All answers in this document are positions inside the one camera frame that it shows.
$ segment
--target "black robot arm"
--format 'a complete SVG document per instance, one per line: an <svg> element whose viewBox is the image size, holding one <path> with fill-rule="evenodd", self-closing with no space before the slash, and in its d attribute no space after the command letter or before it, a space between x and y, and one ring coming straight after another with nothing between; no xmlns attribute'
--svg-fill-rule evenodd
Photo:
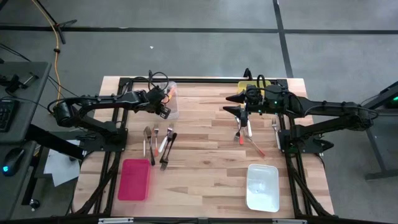
<svg viewBox="0 0 398 224"><path fill-rule="evenodd" d="M248 115L251 113L284 114L290 118L303 118L306 115L337 116L338 118L321 123L302 126L294 125L285 137L289 143L302 142L323 133L350 129L364 131L373 125L377 113L361 107L353 102L311 101L305 97L296 96L288 89L279 85L269 85L257 88L248 85L241 93L226 98L228 101L242 103L240 106L224 106L223 109L234 114L241 120L241 126L247 126Z"/></svg>
<svg viewBox="0 0 398 224"><path fill-rule="evenodd" d="M98 109L124 108L135 113L138 111L155 113L167 119L170 109L162 102L165 97L164 91L156 86L148 93L144 90L139 90L125 92L118 96L65 98L60 101L53 101L51 104L58 103L53 107L53 111L49 111L54 115L59 126L86 128L100 133L107 141L118 141L119 134L115 123L112 121L98 121L87 116L87 113Z"/></svg>

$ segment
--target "white rectangular dish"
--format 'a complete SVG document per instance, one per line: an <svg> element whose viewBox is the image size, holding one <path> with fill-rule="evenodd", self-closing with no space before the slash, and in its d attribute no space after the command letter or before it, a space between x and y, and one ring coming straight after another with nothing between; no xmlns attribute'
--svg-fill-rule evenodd
<svg viewBox="0 0 398 224"><path fill-rule="evenodd" d="M279 173L273 166L251 164L246 179L246 204L251 210L278 212Z"/></svg>

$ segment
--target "clear plastic container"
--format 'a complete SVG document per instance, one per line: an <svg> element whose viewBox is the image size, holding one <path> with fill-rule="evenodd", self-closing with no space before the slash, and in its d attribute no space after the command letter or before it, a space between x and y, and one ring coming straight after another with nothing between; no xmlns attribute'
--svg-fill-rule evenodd
<svg viewBox="0 0 398 224"><path fill-rule="evenodd" d="M159 83L155 85L159 85L160 88L164 88L167 83ZM166 94L168 94L169 99L164 99L164 103L167 103L167 107L170 108L171 112L167 119L177 119L180 116L178 112L178 94L177 94L177 84L175 82L169 82L169 85L164 90Z"/></svg>
<svg viewBox="0 0 398 224"><path fill-rule="evenodd" d="M251 164L246 178L246 204L251 210L279 211L279 174L273 166Z"/></svg>

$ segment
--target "cable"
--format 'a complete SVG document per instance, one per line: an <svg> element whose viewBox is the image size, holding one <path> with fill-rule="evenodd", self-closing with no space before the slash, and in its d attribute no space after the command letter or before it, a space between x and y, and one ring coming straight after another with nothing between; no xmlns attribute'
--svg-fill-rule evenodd
<svg viewBox="0 0 398 224"><path fill-rule="evenodd" d="M150 85L149 84L152 84L153 86L155 86L152 83L152 79L154 78L154 76L157 75L157 74L161 74L161 75L163 75L166 78L166 86L164 86L164 88L162 89L164 91L169 86L169 77L166 74L164 74L163 72L155 72L152 75L151 75L151 73L152 72L149 70L148 90L150 91L150 88L149 88Z"/></svg>
<svg viewBox="0 0 398 224"><path fill-rule="evenodd" d="M1 100L5 99L5 98L9 98L9 99L11 99L11 100L12 100L12 99L18 99L18 100L28 101L28 102L37 104L37 105L43 107L45 110L47 110L47 108L46 108L45 106L41 105L40 103L36 103L36 102L34 102L33 100L23 99L23 98L19 98L19 97L15 97L15 96L5 96L5 97L1 98Z"/></svg>
<svg viewBox="0 0 398 224"><path fill-rule="evenodd" d="M298 98L298 96L296 94L292 93L291 91L288 92L288 94L290 94L290 95L294 96L294 98L296 98L296 100L298 101L298 103L300 105L300 113L303 113L303 110L304 110L303 104L301 104L300 99Z"/></svg>
<svg viewBox="0 0 398 224"><path fill-rule="evenodd" d="M257 76L257 87L260 87L260 78L262 79L262 87L266 87L266 78L263 75Z"/></svg>
<svg viewBox="0 0 398 224"><path fill-rule="evenodd" d="M58 88L55 86L55 84L51 81L51 79L49 79L49 81L50 81L50 83L54 86L54 88L55 88L55 91L58 91Z"/></svg>
<svg viewBox="0 0 398 224"><path fill-rule="evenodd" d="M17 52L16 50L11 49L10 47L7 47L7 46L4 45L4 44L0 44L0 48L2 48L2 49L4 49L4 50L7 50L8 52L10 52L10 53L12 53L12 54L14 54L14 55L16 55L16 56L18 56L18 57L21 57L21 58L27 60L28 62L30 62L30 60L29 60L27 57L23 56L22 54L20 54L20 53Z"/></svg>
<svg viewBox="0 0 398 224"><path fill-rule="evenodd" d="M359 105L362 106L362 104L363 104L364 102L366 102L366 101L368 101L368 100L370 100L370 99L373 99L373 98L375 98L375 97L377 97L377 96L379 96L379 94L376 94L376 95L374 95L374 96L369 97L368 99L362 101L362 103L360 103Z"/></svg>
<svg viewBox="0 0 398 224"><path fill-rule="evenodd" d="M57 43L57 45L56 45L56 47L54 49L54 51L55 51L54 70L55 70L55 74L57 75L57 80L58 80L58 84L59 84L59 86L58 86L58 96L57 96L57 100L59 100L60 99L60 94L61 94L61 81L60 81L60 76L58 74L58 55L60 53L58 35L57 35L57 32L55 31L54 26L52 25L50 19L47 17L47 15L44 13L44 11L40 8L40 6L34 0L32 0L32 2L40 10L40 12L43 14L43 16L45 17L47 22L49 22L52 30L54 31L55 41Z"/></svg>
<svg viewBox="0 0 398 224"><path fill-rule="evenodd" d="M55 82L58 86L60 86L61 88L63 88L64 90L66 90L67 92L69 92L70 94L72 94L73 96L79 97L78 95L72 93L70 90L66 89L65 87L61 86L57 81L55 81L55 79L51 76L49 76L49 79L51 79L53 82Z"/></svg>
<svg viewBox="0 0 398 224"><path fill-rule="evenodd" d="M323 161L321 155L319 155L319 153L314 153L314 155L317 156L321 160L322 165L323 165L323 169L325 169L325 162Z"/></svg>
<svg viewBox="0 0 398 224"><path fill-rule="evenodd" d="M4 49L4 50L7 50L8 52L10 52L10 53L12 53L12 54L14 54L14 55L16 55L16 56L19 56L19 57L21 57L21 58L27 60L28 62L31 62L31 60L29 60L27 57L23 56L21 53L17 52L16 50L11 49L10 47L7 47L6 45L4 45L4 44L2 44L2 43L0 43L0 48L2 48L2 49ZM70 90L66 89L65 87L61 86L61 84L59 84L59 82L55 81L51 76L48 76L48 78L51 79L53 82L55 82L58 86L60 86L61 88L63 88L63 89L66 90L67 92L69 92L70 94L72 94L72 95L74 95L74 96L78 96L78 95L72 93Z"/></svg>

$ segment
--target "tripod leg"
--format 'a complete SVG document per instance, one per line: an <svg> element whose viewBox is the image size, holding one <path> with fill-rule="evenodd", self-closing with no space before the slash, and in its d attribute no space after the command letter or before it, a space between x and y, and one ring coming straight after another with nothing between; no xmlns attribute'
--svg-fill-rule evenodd
<svg viewBox="0 0 398 224"><path fill-rule="evenodd" d="M75 22L77 22L77 19L74 19L74 20L70 20L70 21L66 21L66 22L62 22L62 23L60 23L60 24L57 24L57 31L58 31L58 33L60 34L60 38L61 38L62 44L66 44L66 43L67 43L67 41L65 40L65 38L64 38L64 36L63 36L62 28L64 28L66 25L72 25L72 24L74 24Z"/></svg>
<svg viewBox="0 0 398 224"><path fill-rule="evenodd" d="M60 38L61 38L62 44L66 44L67 41L66 41L65 38L63 37L61 27L60 27L59 25L57 25L56 28L57 28L58 33L60 34Z"/></svg>

